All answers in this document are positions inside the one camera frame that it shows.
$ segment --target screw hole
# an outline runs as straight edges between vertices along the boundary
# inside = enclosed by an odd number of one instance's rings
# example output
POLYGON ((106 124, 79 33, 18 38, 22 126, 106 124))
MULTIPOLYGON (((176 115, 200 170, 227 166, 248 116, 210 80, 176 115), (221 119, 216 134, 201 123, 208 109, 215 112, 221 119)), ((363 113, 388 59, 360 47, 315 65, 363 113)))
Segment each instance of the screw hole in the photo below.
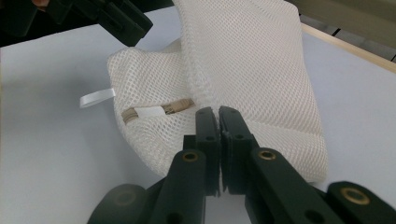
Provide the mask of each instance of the screw hole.
POLYGON ((308 210, 305 212, 305 217, 312 223, 324 223, 324 217, 319 212, 308 210))
POLYGON ((271 161, 276 158, 276 154, 270 151, 261 151, 259 152, 259 157, 262 158, 263 160, 271 161))
POLYGON ((183 161, 197 161, 198 155, 195 152, 187 152, 183 155, 183 161))
POLYGON ((183 216, 179 213, 171 213, 166 217, 167 224, 181 224, 183 216))
POLYGON ((114 203, 118 206, 126 206, 133 203, 135 199, 136 195, 133 191, 124 191, 116 196, 114 203))

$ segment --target wooden edge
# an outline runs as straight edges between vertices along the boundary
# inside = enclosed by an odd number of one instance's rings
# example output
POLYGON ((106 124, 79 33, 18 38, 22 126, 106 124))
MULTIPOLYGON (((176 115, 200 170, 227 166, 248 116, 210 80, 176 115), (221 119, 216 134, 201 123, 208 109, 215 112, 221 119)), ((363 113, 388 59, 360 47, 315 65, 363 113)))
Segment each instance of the wooden edge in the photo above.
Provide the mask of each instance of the wooden edge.
POLYGON ((353 46, 343 40, 340 40, 332 35, 328 35, 326 33, 321 32, 320 30, 317 30, 309 25, 301 23, 303 31, 306 32, 309 35, 312 35, 316 38, 319 38, 327 43, 330 43, 332 45, 335 45, 341 49, 344 49, 348 51, 349 53, 352 53, 358 57, 363 58, 364 60, 374 63, 382 68, 385 68, 389 70, 392 73, 396 74, 396 63, 393 63, 391 61, 388 61, 384 58, 381 58, 369 51, 366 51, 364 49, 360 49, 356 46, 353 46))

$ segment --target white surface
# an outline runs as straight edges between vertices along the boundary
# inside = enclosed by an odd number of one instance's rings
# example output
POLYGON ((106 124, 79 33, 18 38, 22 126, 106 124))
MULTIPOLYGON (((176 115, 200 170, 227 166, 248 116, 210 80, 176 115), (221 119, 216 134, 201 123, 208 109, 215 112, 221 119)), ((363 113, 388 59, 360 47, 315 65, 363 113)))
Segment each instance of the white surface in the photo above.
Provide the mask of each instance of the white surface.
MULTIPOLYGON (((140 48, 179 36, 173 8, 149 16, 140 48)), ((396 75, 303 39, 329 152, 319 186, 349 180, 396 207, 396 75)), ((86 223, 110 189, 159 180, 120 136, 111 100, 78 108, 82 95, 110 87, 106 58, 121 48, 93 26, 2 49, 0 223, 86 223)), ((249 223, 243 197, 208 198, 206 223, 249 223)))

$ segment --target mesh laundry bag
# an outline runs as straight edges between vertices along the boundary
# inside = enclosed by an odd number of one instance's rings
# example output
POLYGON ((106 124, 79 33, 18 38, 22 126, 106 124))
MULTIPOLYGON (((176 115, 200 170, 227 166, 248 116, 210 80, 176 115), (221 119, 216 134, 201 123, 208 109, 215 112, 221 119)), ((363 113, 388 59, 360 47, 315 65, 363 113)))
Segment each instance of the mesh laundry bag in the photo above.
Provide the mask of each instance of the mesh laundry bag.
POLYGON ((120 130, 143 162, 166 175, 194 114, 238 109, 261 147, 280 151, 307 181, 322 180, 327 155, 318 109, 304 68, 295 6, 281 0, 175 0, 180 42, 162 52, 124 49, 108 70, 120 130), (129 108, 195 105, 170 115, 125 121, 129 108))

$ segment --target brass insert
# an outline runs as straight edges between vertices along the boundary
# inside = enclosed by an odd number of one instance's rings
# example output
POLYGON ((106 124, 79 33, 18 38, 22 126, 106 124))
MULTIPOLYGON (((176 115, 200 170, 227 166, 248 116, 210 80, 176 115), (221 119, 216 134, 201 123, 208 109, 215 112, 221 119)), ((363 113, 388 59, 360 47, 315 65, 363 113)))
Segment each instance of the brass insert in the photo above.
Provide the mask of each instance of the brass insert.
POLYGON ((195 152, 186 152, 183 154, 183 161, 198 161, 198 155, 195 152))
POLYGON ((262 158, 263 160, 271 161, 276 159, 276 154, 270 151, 261 151, 259 152, 259 157, 262 158))
POLYGON ((365 195, 358 189, 354 188, 342 188, 341 194, 350 202, 359 204, 359 205, 367 205, 370 203, 369 197, 365 195))

